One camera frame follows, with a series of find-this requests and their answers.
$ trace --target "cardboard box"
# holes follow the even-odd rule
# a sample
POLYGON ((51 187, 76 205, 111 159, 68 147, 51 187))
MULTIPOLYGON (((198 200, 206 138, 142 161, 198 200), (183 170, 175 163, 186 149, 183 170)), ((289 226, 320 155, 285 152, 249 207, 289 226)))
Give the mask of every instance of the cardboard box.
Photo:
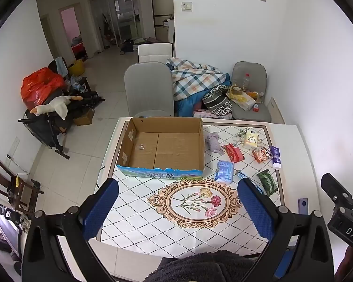
POLYGON ((170 180, 202 178, 205 145, 202 119, 133 117, 117 166, 124 175, 170 180))
POLYGON ((73 122, 77 126, 82 126, 82 125, 90 125, 91 121, 93 120, 94 116, 94 110, 89 108, 86 112, 81 117, 77 117, 76 119, 73 119, 73 122))

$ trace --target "dark fuzzy sweater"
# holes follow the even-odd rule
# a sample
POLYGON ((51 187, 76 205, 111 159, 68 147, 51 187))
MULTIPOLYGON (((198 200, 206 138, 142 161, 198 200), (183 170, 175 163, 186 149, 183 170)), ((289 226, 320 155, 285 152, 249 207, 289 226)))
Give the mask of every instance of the dark fuzzy sweater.
POLYGON ((161 265, 144 282, 238 282, 253 264, 229 251, 201 253, 161 265))

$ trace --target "orange garbage bag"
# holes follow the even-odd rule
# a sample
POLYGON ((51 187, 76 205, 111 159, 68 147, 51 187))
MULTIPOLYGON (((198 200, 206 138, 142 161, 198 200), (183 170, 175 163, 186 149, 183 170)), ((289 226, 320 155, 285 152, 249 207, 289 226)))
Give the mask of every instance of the orange garbage bag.
POLYGON ((65 88, 61 75, 52 72, 47 67, 40 69, 22 81, 21 97, 29 110, 42 105, 48 96, 58 88, 65 88))

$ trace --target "bolt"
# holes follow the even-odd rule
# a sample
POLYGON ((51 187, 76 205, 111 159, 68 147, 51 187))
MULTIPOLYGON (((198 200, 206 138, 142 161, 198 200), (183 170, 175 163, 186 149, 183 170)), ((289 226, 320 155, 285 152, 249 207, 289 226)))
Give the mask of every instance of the bolt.
POLYGON ((318 210, 315 210, 315 211, 314 211, 314 215, 315 215, 316 217, 321 217, 321 212, 318 211, 318 210))
POLYGON ((279 211, 280 211, 281 213, 286 214, 286 213, 289 212, 289 209, 288 209, 287 207, 285 207, 285 206, 279 206, 279 211))
POLYGON ((37 211, 37 212, 34 213, 34 216, 35 216, 36 218, 40 218, 42 215, 43 215, 43 211, 42 211, 42 210, 39 210, 39 211, 37 211))
POLYGON ((72 206, 68 209, 68 213, 70 214, 75 214, 79 210, 79 207, 77 206, 72 206))

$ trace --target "plastic bottle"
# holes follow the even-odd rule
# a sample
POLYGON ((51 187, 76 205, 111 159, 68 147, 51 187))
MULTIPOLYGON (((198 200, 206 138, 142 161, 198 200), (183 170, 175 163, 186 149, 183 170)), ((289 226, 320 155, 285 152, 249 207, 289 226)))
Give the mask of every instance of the plastic bottle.
POLYGON ((246 73, 245 77, 243 78, 243 84, 241 86, 243 92, 246 92, 249 88, 249 74, 246 73))

